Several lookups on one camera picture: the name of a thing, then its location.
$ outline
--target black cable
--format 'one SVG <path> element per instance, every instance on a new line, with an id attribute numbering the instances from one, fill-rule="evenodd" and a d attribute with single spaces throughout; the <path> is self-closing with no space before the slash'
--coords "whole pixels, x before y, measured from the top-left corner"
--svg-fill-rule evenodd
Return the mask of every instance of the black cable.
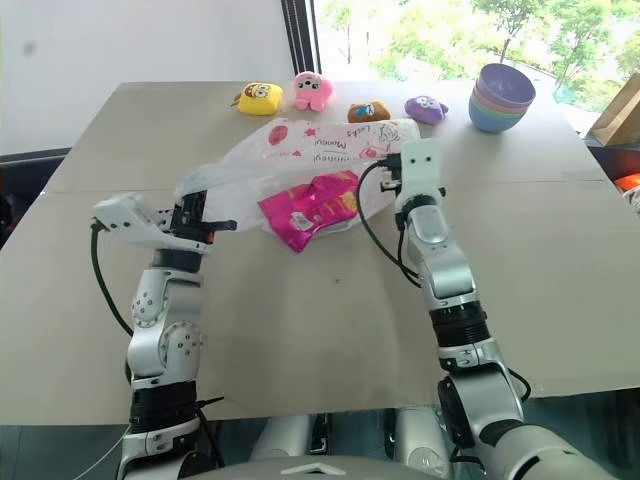
<path id="1" fill-rule="evenodd" d="M 198 400 L 196 402 L 196 407 L 202 409 L 204 407 L 206 407 L 207 405 L 211 405 L 213 403 L 217 403 L 221 400 L 224 400 L 224 397 L 214 397 L 214 398 L 210 398 L 209 400 Z"/>
<path id="2" fill-rule="evenodd" d="M 102 292 L 102 295 L 104 295 L 104 299 L 107 301 L 107 305 L 109 305 L 109 310 L 111 310 L 111 313 L 115 317 L 116 321 L 120 324 L 122 329 L 127 333 L 127 335 L 131 337 L 133 335 L 133 330 L 131 330 L 131 327 L 127 325 L 127 322 L 124 321 L 124 319 L 120 315 L 120 312 L 118 312 L 118 308 L 113 302 L 113 298 L 111 298 L 109 289 L 104 283 L 104 278 L 102 278 L 102 272 L 100 271 L 100 263 L 98 262 L 98 234 L 101 230 L 104 229 L 105 226 L 97 220 L 91 224 L 91 265 L 93 265 L 93 273 L 95 274 L 96 280 L 98 281 L 100 291 Z"/>
<path id="3" fill-rule="evenodd" d="M 124 359 L 124 376 L 127 379 L 127 383 L 131 385 L 131 367 L 129 366 L 129 359 Z"/>
<path id="4" fill-rule="evenodd" d="M 469 455 L 457 455 L 451 459 L 449 459 L 451 463 L 475 463 L 476 465 L 480 465 L 484 470 L 484 465 L 478 457 L 471 457 Z"/>
<path id="5" fill-rule="evenodd" d="M 508 370 L 511 376 L 517 378 L 518 381 L 522 383 L 522 385 L 524 386 L 525 392 L 522 395 L 522 397 L 520 397 L 520 402 L 521 403 L 526 402 L 531 396 L 531 385 L 529 385 L 529 382 L 527 382 L 527 380 L 515 370 L 511 370 L 510 368 Z"/>
<path id="6" fill-rule="evenodd" d="M 418 282 L 416 282 L 413 278 L 409 276 L 409 274 L 405 270 L 406 267 L 404 266 L 404 263 L 402 263 L 402 243 L 403 242 L 404 242 L 404 230 L 400 230 L 400 236 L 398 237 L 398 252 L 397 252 L 398 263 L 400 264 L 400 271 L 407 278 L 407 280 L 409 280 L 409 282 L 412 285 L 418 288 L 422 288 Z"/>
<path id="7" fill-rule="evenodd" d="M 224 459 L 222 458 L 222 453 L 218 448 L 218 442 L 216 442 L 216 439 L 213 436 L 213 432 L 211 431 L 211 427 L 209 426 L 207 417 L 205 417 L 203 411 L 199 408 L 196 410 L 196 414 L 200 419 L 200 425 L 202 426 L 202 429 L 207 436 L 207 440 L 209 440 L 209 445 L 211 446 L 211 461 L 217 466 L 217 468 L 224 468 Z"/>
<path id="8" fill-rule="evenodd" d="M 451 455 L 449 455 L 449 461 L 451 461 L 452 458 L 457 457 L 459 453 L 460 453 L 460 447 L 456 445 L 455 448 L 453 449 L 453 452 L 451 452 Z"/>
<path id="9" fill-rule="evenodd" d="M 478 457 L 472 457 L 470 455 L 459 455 L 459 453 L 460 447 L 456 446 L 449 456 L 449 461 L 451 463 L 475 463 L 476 465 L 480 465 L 480 467 L 482 467 L 482 469 L 484 470 L 484 465 L 482 465 L 482 462 Z"/>
<path id="10" fill-rule="evenodd" d="M 362 184 L 364 183 L 364 179 L 366 178 L 366 176 L 369 175 L 369 173 L 371 173 L 372 170 L 374 170 L 379 166 L 380 165 L 378 164 L 378 162 L 372 163 L 364 170 L 364 172 L 362 172 L 362 175 L 360 176 L 360 181 L 358 182 L 358 187 L 356 188 L 356 208 L 358 209 L 358 216 L 360 217 L 362 226 L 371 237 L 371 240 L 373 240 L 373 243 L 375 243 L 376 246 L 380 249 L 380 251 L 384 253 L 384 256 L 387 257 L 394 265 L 400 268 L 403 272 L 407 273 L 408 275 L 411 275 L 414 278 L 418 278 L 418 274 L 416 272 L 414 272 L 410 268 L 405 267 L 400 262 L 398 262 L 398 260 L 391 254 L 391 252 L 389 252 L 389 250 L 387 250 L 385 246 L 382 245 L 382 243 L 380 242 L 376 234 L 373 233 L 373 230 L 371 230 L 371 227 L 369 226 L 369 223 L 367 222 L 367 219 L 364 217 L 364 213 L 362 212 L 362 205 L 360 204 L 360 189 L 362 188 Z"/>

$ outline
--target window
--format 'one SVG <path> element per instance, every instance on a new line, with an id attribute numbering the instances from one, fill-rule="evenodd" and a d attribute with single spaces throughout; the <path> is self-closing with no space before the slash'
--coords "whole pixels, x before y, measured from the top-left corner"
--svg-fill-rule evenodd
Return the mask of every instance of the window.
<path id="1" fill-rule="evenodd" d="M 475 79 L 505 62 L 586 130 L 640 69 L 635 0 L 310 0 L 337 80 Z"/>

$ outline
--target white plastic bag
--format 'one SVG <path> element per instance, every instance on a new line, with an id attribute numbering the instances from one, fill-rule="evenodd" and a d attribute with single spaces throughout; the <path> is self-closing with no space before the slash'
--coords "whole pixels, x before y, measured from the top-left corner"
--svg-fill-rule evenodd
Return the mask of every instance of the white plastic bag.
<path id="1" fill-rule="evenodd" d="M 420 137 L 410 119 L 369 123 L 317 124 L 276 118 L 232 148 L 218 163 L 187 174 L 176 200 L 207 190 L 203 221 L 232 219 L 238 230 L 266 226 L 258 202 L 313 177 L 351 170 L 360 176 L 372 161 L 398 153 L 407 140 Z M 380 192 L 379 172 L 362 187 L 366 217 L 387 206 L 393 195 Z M 358 221 L 357 217 L 342 230 Z"/>

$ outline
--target purple bowl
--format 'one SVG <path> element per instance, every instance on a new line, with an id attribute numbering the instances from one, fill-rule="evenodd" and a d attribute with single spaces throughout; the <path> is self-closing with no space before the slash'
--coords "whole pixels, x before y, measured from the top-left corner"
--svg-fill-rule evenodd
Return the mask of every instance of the purple bowl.
<path id="1" fill-rule="evenodd" d="M 531 80 L 502 63 L 490 63 L 482 67 L 476 85 L 489 100 L 508 108 L 526 107 L 536 98 L 536 89 Z"/>

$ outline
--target pink bowl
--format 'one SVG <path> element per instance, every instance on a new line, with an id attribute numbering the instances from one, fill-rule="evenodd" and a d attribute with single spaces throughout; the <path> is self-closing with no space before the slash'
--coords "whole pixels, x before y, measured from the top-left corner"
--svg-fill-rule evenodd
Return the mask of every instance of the pink bowl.
<path id="1" fill-rule="evenodd" d="M 526 110 L 522 113 L 503 113 L 503 112 L 498 112 L 497 110 L 493 110 L 492 108 L 487 107 L 484 103 L 482 103 L 480 100 L 478 100 L 478 97 L 476 97 L 475 95 L 471 95 L 471 97 L 469 98 L 469 102 L 473 103 L 476 108 L 478 108 L 478 110 L 481 110 L 483 113 L 485 113 L 486 115 L 490 115 L 492 117 L 498 117 L 498 118 L 516 118 L 516 117 L 522 117 L 526 112 Z"/>
<path id="2" fill-rule="evenodd" d="M 520 107 L 520 108 L 509 108 L 509 107 L 505 107 L 503 105 L 498 105 L 497 103 L 492 102 L 489 98 L 487 98 L 487 95 L 483 94 L 478 89 L 477 85 L 473 87 L 473 94 L 472 95 L 475 96 L 477 100 L 479 100 L 482 104 L 484 104 L 488 108 L 490 108 L 492 110 L 496 110 L 498 112 L 502 112 L 502 113 L 519 114 L 519 113 L 526 112 L 527 109 L 529 108 L 528 105 L 526 107 Z"/>

